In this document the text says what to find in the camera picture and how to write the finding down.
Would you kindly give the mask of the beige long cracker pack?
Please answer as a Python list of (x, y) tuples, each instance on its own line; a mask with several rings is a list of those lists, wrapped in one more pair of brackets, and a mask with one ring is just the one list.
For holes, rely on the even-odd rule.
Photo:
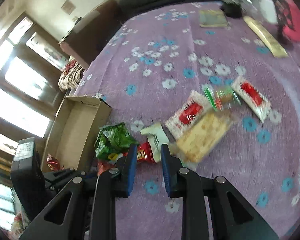
[(195, 122), (184, 125), (177, 114), (170, 117), (165, 125), (175, 138), (168, 145), (170, 153), (183, 162), (200, 163), (236, 122), (230, 110), (208, 111)]

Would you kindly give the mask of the green pea snack bag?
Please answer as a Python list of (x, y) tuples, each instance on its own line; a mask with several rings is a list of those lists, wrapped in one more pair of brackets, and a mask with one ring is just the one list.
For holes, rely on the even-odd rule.
[(97, 159), (108, 161), (113, 153), (125, 153), (131, 144), (139, 145), (138, 141), (130, 135), (125, 123), (113, 126), (107, 125), (99, 128), (99, 134), (94, 144)]

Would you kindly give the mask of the red bar snack pack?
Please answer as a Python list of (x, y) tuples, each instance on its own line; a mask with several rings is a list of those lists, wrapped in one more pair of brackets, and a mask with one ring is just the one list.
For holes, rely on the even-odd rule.
[(153, 153), (151, 146), (148, 141), (144, 142), (137, 148), (137, 162), (143, 163), (147, 162), (149, 164), (154, 164), (155, 160), (153, 158)]

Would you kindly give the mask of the white small snack packet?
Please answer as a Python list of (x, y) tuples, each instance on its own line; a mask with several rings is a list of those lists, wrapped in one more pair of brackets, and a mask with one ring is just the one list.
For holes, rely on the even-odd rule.
[(168, 144), (170, 141), (164, 132), (160, 123), (153, 124), (152, 126), (143, 128), (140, 133), (147, 137), (149, 145), (152, 150), (152, 155), (155, 163), (161, 161), (161, 146)]

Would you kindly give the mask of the green nut candy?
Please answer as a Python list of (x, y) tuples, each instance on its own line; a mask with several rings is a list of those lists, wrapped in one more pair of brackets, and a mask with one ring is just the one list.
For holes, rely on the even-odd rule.
[(206, 87), (203, 92), (215, 111), (223, 111), (242, 105), (237, 94), (230, 86)]

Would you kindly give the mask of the white red sachet snack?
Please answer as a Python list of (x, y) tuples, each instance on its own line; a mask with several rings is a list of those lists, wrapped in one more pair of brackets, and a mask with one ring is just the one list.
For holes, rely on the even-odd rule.
[(242, 75), (235, 79), (235, 81), (231, 84), (231, 87), (256, 114), (259, 120), (264, 123), (271, 109), (270, 101)]

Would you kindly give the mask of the shiny red snack bag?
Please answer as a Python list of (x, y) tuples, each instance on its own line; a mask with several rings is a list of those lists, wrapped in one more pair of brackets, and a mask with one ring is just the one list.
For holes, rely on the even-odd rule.
[(61, 167), (60, 165), (59, 160), (53, 157), (51, 154), (47, 155), (46, 163), (50, 170), (53, 172), (57, 172), (63, 169), (63, 167)]

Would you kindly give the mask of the dark red snack bag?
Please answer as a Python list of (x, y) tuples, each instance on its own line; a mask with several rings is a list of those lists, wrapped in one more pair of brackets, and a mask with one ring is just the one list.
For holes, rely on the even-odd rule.
[(97, 162), (97, 175), (100, 176), (103, 172), (114, 167), (113, 164), (108, 163), (107, 161), (98, 160)]

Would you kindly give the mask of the cardboard tray box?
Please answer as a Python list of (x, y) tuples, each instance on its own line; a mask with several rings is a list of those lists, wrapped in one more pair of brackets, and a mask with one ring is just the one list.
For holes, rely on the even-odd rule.
[(61, 167), (88, 172), (95, 156), (94, 144), (112, 108), (103, 100), (88, 96), (66, 96), (47, 137), (41, 170), (49, 172), (47, 156)]

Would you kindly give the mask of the floral blanket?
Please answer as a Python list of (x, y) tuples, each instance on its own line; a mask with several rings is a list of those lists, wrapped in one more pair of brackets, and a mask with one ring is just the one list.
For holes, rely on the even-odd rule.
[(59, 78), (59, 89), (63, 92), (76, 89), (84, 72), (85, 69), (75, 59), (70, 60)]

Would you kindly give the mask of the olive green notebook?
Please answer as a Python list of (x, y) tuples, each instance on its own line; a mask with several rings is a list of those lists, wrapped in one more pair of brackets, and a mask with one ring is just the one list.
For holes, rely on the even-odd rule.
[(203, 28), (223, 28), (229, 24), (221, 10), (200, 10), (199, 25)]

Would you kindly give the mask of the pink thermos with knit sleeve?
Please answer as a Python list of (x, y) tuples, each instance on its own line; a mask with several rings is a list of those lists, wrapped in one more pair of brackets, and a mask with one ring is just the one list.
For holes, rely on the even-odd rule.
[(287, 24), (283, 27), (284, 35), (293, 42), (300, 42), (300, 9), (293, 0), (285, 0), (289, 9)]

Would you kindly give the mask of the small black box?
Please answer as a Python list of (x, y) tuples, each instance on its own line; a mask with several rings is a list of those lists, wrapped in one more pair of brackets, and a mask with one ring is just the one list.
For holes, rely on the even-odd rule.
[(238, 0), (222, 0), (221, 10), (227, 17), (242, 17), (242, 8)]

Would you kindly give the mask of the black phone stand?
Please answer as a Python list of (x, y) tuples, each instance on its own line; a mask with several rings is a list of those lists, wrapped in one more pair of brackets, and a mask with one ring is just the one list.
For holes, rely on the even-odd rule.
[(284, 27), (291, 26), (291, 24), (288, 23), (291, 20), (288, 3), (285, 0), (273, 0), (273, 2), (277, 16), (277, 39), (284, 48), (291, 49), (292, 41), (284, 33)]

